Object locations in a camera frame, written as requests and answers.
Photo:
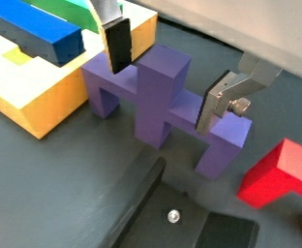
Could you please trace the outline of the gripper right finger silver with screw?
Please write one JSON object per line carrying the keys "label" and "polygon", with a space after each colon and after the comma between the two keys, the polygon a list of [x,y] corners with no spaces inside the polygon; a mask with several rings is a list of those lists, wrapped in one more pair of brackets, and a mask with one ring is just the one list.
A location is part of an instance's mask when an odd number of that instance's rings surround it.
{"label": "gripper right finger silver with screw", "polygon": [[281,67],[268,60],[245,53],[239,62],[240,73],[228,70],[205,91],[195,130],[205,135],[229,111],[243,116],[251,106],[245,96],[269,87],[281,73]]}

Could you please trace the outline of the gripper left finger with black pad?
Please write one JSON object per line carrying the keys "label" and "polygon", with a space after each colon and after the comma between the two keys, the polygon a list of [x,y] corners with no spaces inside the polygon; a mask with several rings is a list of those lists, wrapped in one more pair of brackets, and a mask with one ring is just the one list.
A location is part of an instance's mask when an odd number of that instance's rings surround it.
{"label": "gripper left finger with black pad", "polygon": [[131,19],[123,15],[117,0],[88,0],[88,6],[107,46],[111,69],[117,74],[132,63]]}

